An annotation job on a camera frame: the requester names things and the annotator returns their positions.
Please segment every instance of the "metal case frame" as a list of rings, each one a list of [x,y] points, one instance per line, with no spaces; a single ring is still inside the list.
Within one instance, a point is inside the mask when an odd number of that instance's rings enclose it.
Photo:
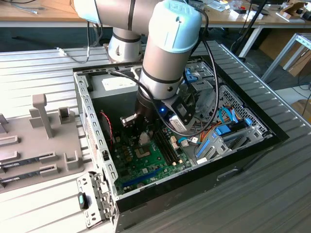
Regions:
[[[196,56],[191,59],[201,59],[211,67],[211,62],[208,56]],[[118,64],[118,66],[137,66],[137,63]],[[97,166],[102,167],[105,176],[108,176],[108,181],[115,181],[117,174],[108,151],[108,146],[105,143],[101,128],[96,117],[90,118],[83,114],[83,108],[86,108],[90,114],[95,114],[92,107],[88,107],[91,103],[91,98],[88,91],[92,91],[91,79],[92,76],[105,74],[105,68],[115,67],[116,64],[96,67],[76,68],[74,72],[82,72],[80,77],[81,83],[76,80],[76,91],[78,99],[78,107],[83,126],[86,127],[86,134],[89,144],[97,158]],[[113,218],[114,229],[116,232],[126,230],[138,222],[143,221],[151,216],[161,213],[172,206],[181,203],[191,197],[194,197],[202,192],[221,184],[230,177],[242,172],[252,161],[257,161],[265,151],[270,150],[273,146],[288,139],[287,134],[218,66],[219,77],[227,86],[234,90],[235,94],[243,100],[245,104],[252,110],[257,118],[269,129],[273,134],[272,137],[265,139],[259,143],[251,145],[245,149],[239,150],[231,156],[226,156],[220,160],[206,162],[200,164],[196,169],[185,172],[182,175],[166,180],[148,188],[141,189],[131,196],[121,200],[115,200],[115,216]],[[84,93],[78,91],[78,85],[83,86]]]

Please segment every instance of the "red wire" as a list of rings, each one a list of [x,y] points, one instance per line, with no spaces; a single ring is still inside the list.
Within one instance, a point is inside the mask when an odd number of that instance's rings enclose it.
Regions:
[[[103,112],[101,112],[101,114],[106,118],[106,120],[108,121],[108,124],[109,124],[109,128],[110,128],[110,143],[111,143],[111,149],[112,149],[112,126],[111,126],[110,120],[106,116],[106,114],[103,113]]]

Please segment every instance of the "blue pcie slot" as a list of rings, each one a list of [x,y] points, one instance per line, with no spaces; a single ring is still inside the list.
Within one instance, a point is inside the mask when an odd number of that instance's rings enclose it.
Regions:
[[[203,151],[205,150],[205,148],[208,146],[209,142],[210,142],[210,140],[208,139],[208,140],[204,143],[204,145],[202,146],[202,148],[200,149],[200,151],[199,151],[199,152],[197,153],[197,155],[196,155],[197,158],[200,157],[200,155],[202,154],[202,152],[203,152]]]
[[[142,175],[140,177],[137,177],[133,180],[127,181],[125,183],[122,184],[122,187],[127,187],[127,186],[131,186],[133,184],[139,183],[145,179],[149,179],[152,178],[153,176],[156,176],[156,174],[161,170],[162,168],[158,168],[157,170],[154,170],[152,172],[149,172],[148,174]]]

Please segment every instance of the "robotic arm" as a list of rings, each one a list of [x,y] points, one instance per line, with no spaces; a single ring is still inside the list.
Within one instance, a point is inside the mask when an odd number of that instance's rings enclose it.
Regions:
[[[123,58],[129,58],[128,55],[137,49],[126,51],[124,43],[138,42],[140,45],[140,34],[149,33],[139,81],[157,100],[158,109],[154,109],[148,94],[139,88],[136,113],[123,118],[123,125],[139,118],[152,120],[156,116],[154,111],[161,109],[163,115],[169,110],[173,112],[170,122],[177,131],[188,131],[194,123],[193,112],[176,92],[183,81],[191,49],[198,41],[201,14],[193,7],[174,0],[91,0],[88,5],[84,3],[84,0],[74,2],[80,17],[116,27],[109,43],[111,57],[124,53]]]

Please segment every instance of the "metal table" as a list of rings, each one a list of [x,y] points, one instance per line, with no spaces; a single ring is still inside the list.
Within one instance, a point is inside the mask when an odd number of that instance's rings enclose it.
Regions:
[[[267,71],[263,74],[262,80],[265,81],[269,76],[273,73],[273,71],[276,69],[276,67],[280,64],[280,62],[283,60],[283,58],[286,56],[286,54],[291,50],[291,48],[296,44],[300,43],[301,46],[297,51],[294,53],[294,55],[288,60],[288,62],[283,67],[284,70],[287,70],[289,67],[292,66],[292,64],[297,61],[300,54],[304,49],[311,50],[311,33],[295,33],[290,41],[286,44],[286,46],[282,49],[280,54],[276,57],[276,59],[272,62],[272,64],[269,66]]]
[[[311,127],[252,71],[216,42],[209,42],[218,65],[256,101],[290,139],[246,172],[135,227],[128,232],[307,232],[311,226]],[[71,49],[78,59],[85,49]],[[199,46],[194,55],[206,55]],[[93,48],[84,66],[107,64]],[[49,112],[69,106],[77,114],[72,68],[83,66],[55,50],[0,54],[0,112],[28,114],[31,94],[46,93]],[[85,172],[92,170],[80,131]],[[0,229],[4,232],[85,232],[77,201],[75,174],[0,194]],[[110,223],[90,232],[111,232]]]

